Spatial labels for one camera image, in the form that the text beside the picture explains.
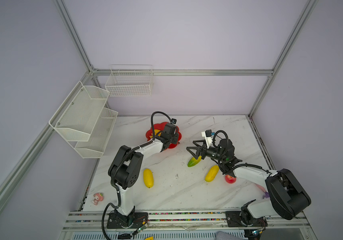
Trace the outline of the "yellow fake lemon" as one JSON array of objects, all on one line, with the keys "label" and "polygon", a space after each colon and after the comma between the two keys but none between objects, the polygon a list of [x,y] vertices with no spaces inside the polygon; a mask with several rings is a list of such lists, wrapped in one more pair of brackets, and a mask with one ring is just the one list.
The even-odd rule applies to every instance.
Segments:
[{"label": "yellow fake lemon", "polygon": [[153,174],[150,169],[144,169],[143,171],[143,182],[147,188],[152,188],[154,185]]}]

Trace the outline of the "red flower-shaped fruit bowl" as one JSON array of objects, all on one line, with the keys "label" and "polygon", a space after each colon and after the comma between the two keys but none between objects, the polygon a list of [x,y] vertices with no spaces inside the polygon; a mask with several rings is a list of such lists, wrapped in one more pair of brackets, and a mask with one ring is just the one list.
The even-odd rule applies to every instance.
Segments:
[{"label": "red flower-shaped fruit bowl", "polygon": [[[167,122],[162,122],[162,123],[159,123],[159,124],[154,124],[154,130],[157,129],[157,130],[163,131],[164,127],[166,126],[166,124],[167,124]],[[180,143],[180,140],[182,139],[182,134],[179,132],[179,127],[177,127],[177,133],[179,135],[177,143],[176,144],[170,144],[168,149],[174,149]],[[148,141],[150,140],[150,139],[147,138],[147,133],[145,133],[145,137],[146,137],[146,139]]]}]

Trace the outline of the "red fake apple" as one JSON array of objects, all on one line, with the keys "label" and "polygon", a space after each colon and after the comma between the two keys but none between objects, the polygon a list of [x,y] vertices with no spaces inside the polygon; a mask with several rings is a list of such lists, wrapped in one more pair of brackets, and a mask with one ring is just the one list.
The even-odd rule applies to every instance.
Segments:
[{"label": "red fake apple", "polygon": [[236,181],[237,181],[237,178],[236,177],[232,177],[230,175],[226,175],[225,176],[225,181],[228,183],[228,184],[234,184]]}]

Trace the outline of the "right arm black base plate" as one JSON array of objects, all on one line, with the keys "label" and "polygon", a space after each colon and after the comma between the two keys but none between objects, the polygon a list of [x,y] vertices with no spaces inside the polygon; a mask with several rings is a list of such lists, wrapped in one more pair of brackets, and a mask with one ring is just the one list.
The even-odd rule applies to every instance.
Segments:
[{"label": "right arm black base plate", "polygon": [[267,221],[264,217],[254,218],[246,211],[225,212],[228,227],[266,227]]}]

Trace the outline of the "white mesh two-tier shelf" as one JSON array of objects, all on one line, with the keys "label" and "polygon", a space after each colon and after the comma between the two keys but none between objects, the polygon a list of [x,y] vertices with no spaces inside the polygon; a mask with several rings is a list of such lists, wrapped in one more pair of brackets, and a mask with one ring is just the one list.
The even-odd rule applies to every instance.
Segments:
[{"label": "white mesh two-tier shelf", "polygon": [[78,82],[48,124],[83,159],[100,159],[118,112],[107,107],[109,91]]}]

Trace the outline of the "yellow fake banana bunch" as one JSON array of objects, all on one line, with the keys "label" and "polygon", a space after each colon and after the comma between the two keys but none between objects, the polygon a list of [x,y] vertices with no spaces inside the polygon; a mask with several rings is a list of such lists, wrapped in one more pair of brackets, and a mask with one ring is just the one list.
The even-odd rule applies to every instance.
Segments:
[{"label": "yellow fake banana bunch", "polygon": [[152,130],[149,130],[147,132],[147,138],[148,139],[152,139],[153,138],[153,134],[155,134],[157,136],[159,132],[160,132],[160,130],[157,130],[157,129],[155,129],[154,132]]}]

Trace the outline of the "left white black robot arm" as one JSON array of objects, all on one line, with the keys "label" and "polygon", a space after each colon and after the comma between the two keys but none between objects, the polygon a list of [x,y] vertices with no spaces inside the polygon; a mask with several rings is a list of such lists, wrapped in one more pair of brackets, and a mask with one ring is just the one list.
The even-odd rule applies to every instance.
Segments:
[{"label": "left white black robot arm", "polygon": [[163,130],[153,133],[153,138],[139,146],[121,146],[108,170],[110,184],[117,192],[119,214],[127,217],[134,211],[134,203],[129,190],[137,181],[143,160],[161,153],[179,141],[179,129],[173,120],[166,123]]}]

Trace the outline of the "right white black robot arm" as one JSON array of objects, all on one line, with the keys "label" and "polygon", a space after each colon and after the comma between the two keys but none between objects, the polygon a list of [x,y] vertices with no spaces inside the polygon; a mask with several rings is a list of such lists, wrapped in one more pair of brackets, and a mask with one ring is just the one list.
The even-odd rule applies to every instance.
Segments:
[{"label": "right white black robot arm", "polygon": [[186,149],[195,159],[209,157],[224,175],[247,180],[267,191],[267,198],[251,200],[241,207],[241,225],[251,226],[260,218],[274,215],[291,220],[311,204],[310,196],[290,170],[266,170],[243,163],[235,156],[230,140],[222,139],[216,146],[208,146],[205,140],[193,144]]}]

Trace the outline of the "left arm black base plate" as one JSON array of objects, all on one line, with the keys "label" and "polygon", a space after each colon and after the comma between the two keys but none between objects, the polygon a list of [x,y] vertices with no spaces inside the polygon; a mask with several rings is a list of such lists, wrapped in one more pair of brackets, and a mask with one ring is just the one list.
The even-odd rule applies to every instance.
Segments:
[{"label": "left arm black base plate", "polygon": [[107,229],[138,229],[144,225],[148,220],[148,213],[134,212],[128,216],[121,215],[113,211],[109,213],[108,220],[106,221]]}]

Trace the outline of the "yellow fake fruit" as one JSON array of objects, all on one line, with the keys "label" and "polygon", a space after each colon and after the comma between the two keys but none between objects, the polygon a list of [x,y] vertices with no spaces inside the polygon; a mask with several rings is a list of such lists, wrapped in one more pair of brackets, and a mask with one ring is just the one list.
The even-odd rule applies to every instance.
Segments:
[{"label": "yellow fake fruit", "polygon": [[205,176],[205,181],[208,183],[212,182],[215,179],[215,177],[217,176],[218,172],[219,172],[219,166],[218,165],[212,166],[209,169],[207,175]]}]

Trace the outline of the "pink small toy figure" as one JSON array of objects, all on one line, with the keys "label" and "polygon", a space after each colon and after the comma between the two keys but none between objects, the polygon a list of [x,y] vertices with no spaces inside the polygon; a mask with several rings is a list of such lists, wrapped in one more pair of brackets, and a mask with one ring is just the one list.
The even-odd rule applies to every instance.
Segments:
[{"label": "pink small toy figure", "polygon": [[104,199],[103,193],[95,193],[93,195],[93,199],[91,201],[92,204],[94,204],[95,206],[98,205],[99,202],[102,202]]}]

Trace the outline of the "green yellow fake mango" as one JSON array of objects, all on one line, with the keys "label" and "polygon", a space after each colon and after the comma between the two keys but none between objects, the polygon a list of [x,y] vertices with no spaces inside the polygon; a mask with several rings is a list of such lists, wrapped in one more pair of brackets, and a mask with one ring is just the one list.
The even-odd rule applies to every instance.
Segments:
[{"label": "green yellow fake mango", "polygon": [[202,160],[202,157],[199,156],[198,158],[191,158],[188,162],[188,167],[191,168],[191,167],[194,167],[195,165],[197,165],[200,161]]}]

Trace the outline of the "aluminium front mounting rail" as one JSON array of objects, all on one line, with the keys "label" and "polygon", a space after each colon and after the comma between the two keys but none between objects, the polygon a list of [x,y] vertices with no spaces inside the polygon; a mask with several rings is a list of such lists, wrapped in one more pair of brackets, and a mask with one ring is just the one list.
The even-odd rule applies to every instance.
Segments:
[{"label": "aluminium front mounting rail", "polygon": [[[102,211],[70,212],[65,221],[63,232],[101,231]],[[221,210],[195,211],[148,211],[148,230],[220,230],[229,229],[229,218]],[[267,229],[307,229],[311,228],[304,213],[292,220],[280,216],[265,217]]]}]

